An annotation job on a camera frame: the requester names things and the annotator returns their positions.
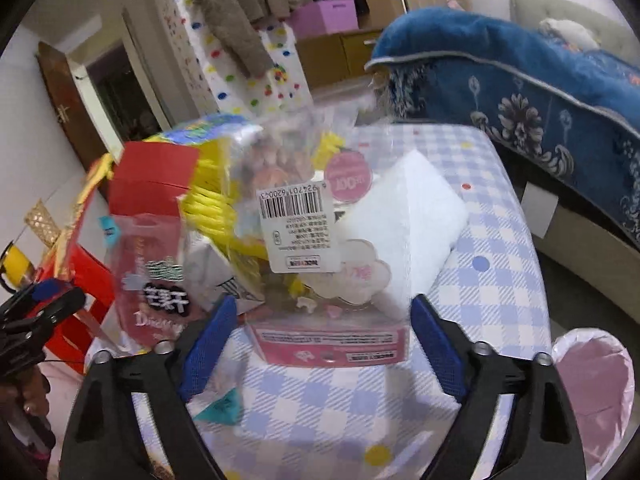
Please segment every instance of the pink plastic bag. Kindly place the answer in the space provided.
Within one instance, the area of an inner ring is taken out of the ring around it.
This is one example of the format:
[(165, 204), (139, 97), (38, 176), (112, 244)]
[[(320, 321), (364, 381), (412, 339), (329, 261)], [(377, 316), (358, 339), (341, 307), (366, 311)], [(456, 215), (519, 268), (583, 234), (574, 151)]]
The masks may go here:
[(575, 412), (587, 478), (592, 479), (628, 425), (633, 363), (620, 341), (596, 328), (577, 328), (558, 338), (552, 356)]
[(113, 219), (120, 229), (110, 254), (120, 326), (146, 347), (176, 339), (188, 322), (204, 316), (184, 290), (180, 219), (150, 214)]

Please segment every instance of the blue quilt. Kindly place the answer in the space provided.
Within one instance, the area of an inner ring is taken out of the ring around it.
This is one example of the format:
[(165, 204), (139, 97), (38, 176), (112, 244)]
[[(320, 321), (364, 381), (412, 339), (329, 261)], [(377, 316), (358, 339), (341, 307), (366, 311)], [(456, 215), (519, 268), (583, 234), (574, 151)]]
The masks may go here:
[(604, 51), (470, 12), (416, 10), (389, 25), (395, 117), (472, 124), (573, 187), (640, 247), (640, 70)]

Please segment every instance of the white tissue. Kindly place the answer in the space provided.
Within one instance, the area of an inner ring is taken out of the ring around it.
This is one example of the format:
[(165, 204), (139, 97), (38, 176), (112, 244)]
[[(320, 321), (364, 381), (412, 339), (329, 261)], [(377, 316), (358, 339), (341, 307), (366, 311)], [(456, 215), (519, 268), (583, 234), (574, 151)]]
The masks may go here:
[(336, 232), (340, 240), (373, 244), (391, 269), (388, 287), (373, 303), (387, 316), (404, 319), (412, 298), (430, 290), (467, 221), (462, 199), (413, 150), (338, 220)]

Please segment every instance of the checkered tablecloth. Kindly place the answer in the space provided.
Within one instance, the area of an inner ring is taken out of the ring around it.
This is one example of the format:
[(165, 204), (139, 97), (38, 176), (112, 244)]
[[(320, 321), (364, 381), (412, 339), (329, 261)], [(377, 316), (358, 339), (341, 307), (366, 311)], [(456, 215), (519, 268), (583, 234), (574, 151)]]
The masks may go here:
[[(427, 292), (440, 315), (472, 340), (530, 358), (550, 351), (545, 292), (529, 231), (504, 168), (471, 127), (368, 126), (348, 140), (381, 174), (417, 148), (468, 207), (469, 225)], [(444, 395), (415, 338), (397, 365), (305, 369), (265, 364), (240, 330), (218, 365), (235, 375), (244, 401), (235, 427), (198, 423), (230, 479), (417, 479), (449, 431), (458, 405)], [(474, 478), (489, 475), (507, 423), (503, 396)], [(152, 423), (142, 415), (142, 432)], [(365, 460), (372, 446), (390, 462)]]

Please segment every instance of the beige headboard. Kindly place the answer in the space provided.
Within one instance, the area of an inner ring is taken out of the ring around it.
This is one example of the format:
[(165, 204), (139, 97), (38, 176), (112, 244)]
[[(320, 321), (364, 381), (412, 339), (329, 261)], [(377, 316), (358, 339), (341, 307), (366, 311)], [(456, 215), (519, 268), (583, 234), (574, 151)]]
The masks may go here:
[(580, 23), (595, 33), (604, 50), (640, 66), (640, 42), (630, 28), (567, 0), (511, 0), (512, 22), (537, 29), (545, 18)]

